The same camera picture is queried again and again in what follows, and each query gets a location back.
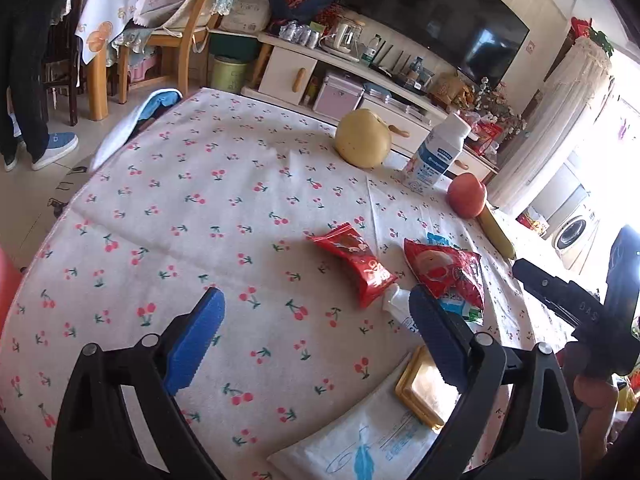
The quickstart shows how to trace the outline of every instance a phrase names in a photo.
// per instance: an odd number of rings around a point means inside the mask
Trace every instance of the white curtain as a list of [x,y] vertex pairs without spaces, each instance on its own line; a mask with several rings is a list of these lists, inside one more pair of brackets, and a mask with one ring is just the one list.
[[581,37],[543,88],[518,151],[487,185],[489,201],[519,215],[551,180],[571,150],[593,126],[609,87],[611,62]]

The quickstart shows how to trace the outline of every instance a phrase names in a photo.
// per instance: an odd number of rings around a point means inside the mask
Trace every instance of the bucket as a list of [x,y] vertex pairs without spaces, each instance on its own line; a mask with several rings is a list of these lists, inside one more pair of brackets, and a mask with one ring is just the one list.
[[244,73],[248,63],[231,57],[213,56],[212,65],[209,87],[231,94],[239,94],[244,84]]

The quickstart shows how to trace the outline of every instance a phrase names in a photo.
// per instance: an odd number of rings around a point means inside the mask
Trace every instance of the floor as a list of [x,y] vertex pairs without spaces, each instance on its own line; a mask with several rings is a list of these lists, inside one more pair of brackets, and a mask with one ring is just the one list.
[[89,105],[86,94],[78,96],[78,124],[69,127],[68,101],[58,98],[58,107],[49,105],[49,131],[75,132],[79,145],[69,155],[40,171],[31,169],[31,157],[20,151],[18,166],[5,173],[0,168],[0,246],[20,268],[28,266],[47,235],[36,221],[46,211],[51,192],[58,186],[70,168],[93,153],[104,136],[126,114],[145,99],[154,88],[141,88],[129,93],[126,104],[109,100],[109,116],[95,122],[88,119]]

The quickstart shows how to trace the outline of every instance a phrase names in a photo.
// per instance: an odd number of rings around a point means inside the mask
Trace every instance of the red wrapper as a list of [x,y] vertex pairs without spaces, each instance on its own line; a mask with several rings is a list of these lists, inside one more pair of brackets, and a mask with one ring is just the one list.
[[366,308],[398,277],[383,267],[369,245],[351,224],[342,224],[325,236],[311,240],[336,256],[348,261],[358,277],[360,306]]
[[440,298],[449,287],[473,306],[484,308],[480,254],[404,239],[404,255],[416,278]]

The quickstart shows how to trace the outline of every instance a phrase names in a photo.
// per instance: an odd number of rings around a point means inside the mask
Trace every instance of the black tv screen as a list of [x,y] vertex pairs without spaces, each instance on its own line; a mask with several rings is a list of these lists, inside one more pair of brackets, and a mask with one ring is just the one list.
[[430,49],[479,83],[495,86],[529,29],[501,0],[342,0]]

